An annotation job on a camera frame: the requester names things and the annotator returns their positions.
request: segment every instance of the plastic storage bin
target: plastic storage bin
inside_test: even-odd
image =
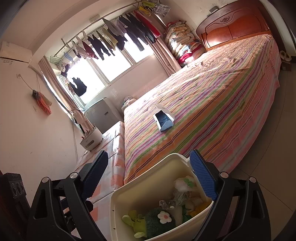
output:
[[[132,227],[122,221],[122,216],[128,214],[130,210],[137,210],[138,213],[145,215],[152,208],[158,207],[159,200],[172,197],[174,181],[187,175],[195,179],[202,200],[209,201],[210,199],[205,195],[198,178],[192,172],[190,163],[186,161],[184,156],[177,153],[168,155],[148,171],[116,190],[110,202],[112,241],[144,240],[144,238],[134,237]],[[199,231],[212,205],[213,202],[189,221],[148,240],[191,240]]]

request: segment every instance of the air conditioner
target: air conditioner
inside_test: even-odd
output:
[[[28,67],[31,61],[31,50],[10,42],[2,41],[0,46],[0,64],[22,64]]]

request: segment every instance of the folded blanket stack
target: folded blanket stack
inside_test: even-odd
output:
[[[181,67],[198,59],[206,52],[200,40],[190,32],[185,21],[177,20],[168,23],[164,41]]]

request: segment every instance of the white flower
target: white flower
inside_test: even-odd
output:
[[[172,218],[170,217],[170,214],[164,211],[161,211],[160,214],[157,215],[157,217],[160,219],[160,222],[162,224],[165,224],[167,222],[171,222]]]

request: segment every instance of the black speaker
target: black speaker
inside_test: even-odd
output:
[[[19,234],[25,236],[30,214],[26,190],[20,174],[5,173],[0,176],[0,197],[9,219]]]

